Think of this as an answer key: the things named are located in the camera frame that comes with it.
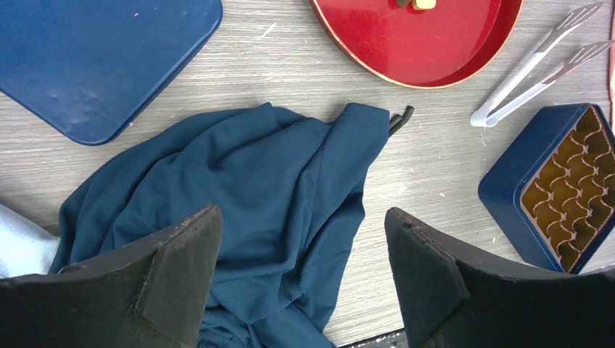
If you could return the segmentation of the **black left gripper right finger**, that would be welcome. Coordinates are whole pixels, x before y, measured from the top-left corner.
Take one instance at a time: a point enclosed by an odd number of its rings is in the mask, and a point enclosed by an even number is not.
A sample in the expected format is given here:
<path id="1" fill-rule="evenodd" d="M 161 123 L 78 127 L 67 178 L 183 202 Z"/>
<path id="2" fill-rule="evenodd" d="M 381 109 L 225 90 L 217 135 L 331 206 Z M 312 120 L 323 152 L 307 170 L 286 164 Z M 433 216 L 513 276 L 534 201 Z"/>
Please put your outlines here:
<path id="1" fill-rule="evenodd" d="M 468 244 L 393 207 L 384 227 L 410 347 L 612 347 L 614 271 L 569 275 Z"/>

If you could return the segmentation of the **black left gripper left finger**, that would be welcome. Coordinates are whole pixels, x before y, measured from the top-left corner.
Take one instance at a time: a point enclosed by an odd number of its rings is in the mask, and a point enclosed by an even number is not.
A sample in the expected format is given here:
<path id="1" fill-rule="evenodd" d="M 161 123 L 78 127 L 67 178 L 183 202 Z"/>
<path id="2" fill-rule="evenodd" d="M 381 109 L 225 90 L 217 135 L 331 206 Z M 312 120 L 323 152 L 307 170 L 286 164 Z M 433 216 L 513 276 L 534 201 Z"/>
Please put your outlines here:
<path id="1" fill-rule="evenodd" d="M 194 347 L 222 214 L 175 225 L 49 275 L 1 281 L 3 347 Z"/>

